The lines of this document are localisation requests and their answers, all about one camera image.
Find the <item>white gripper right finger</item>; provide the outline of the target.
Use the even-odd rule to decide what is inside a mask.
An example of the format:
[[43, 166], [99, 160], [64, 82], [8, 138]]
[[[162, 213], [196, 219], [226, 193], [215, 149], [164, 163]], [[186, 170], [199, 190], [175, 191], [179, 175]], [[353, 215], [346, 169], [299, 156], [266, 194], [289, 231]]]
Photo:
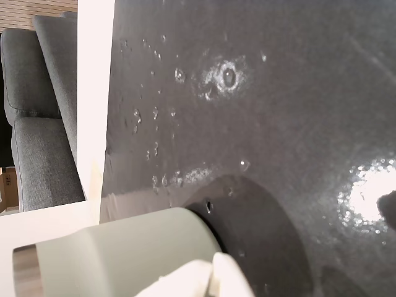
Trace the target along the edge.
[[209, 296], [253, 297], [254, 292], [238, 263], [229, 254], [216, 252], [212, 261]]

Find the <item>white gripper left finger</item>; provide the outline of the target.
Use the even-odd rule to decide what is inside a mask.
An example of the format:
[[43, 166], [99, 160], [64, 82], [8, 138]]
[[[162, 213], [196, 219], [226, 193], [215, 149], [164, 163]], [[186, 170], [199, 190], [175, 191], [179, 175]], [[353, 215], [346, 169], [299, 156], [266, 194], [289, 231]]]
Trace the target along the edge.
[[140, 291], [136, 296], [206, 296], [212, 269], [211, 262], [190, 261], [168, 275], [159, 277], [157, 281]]

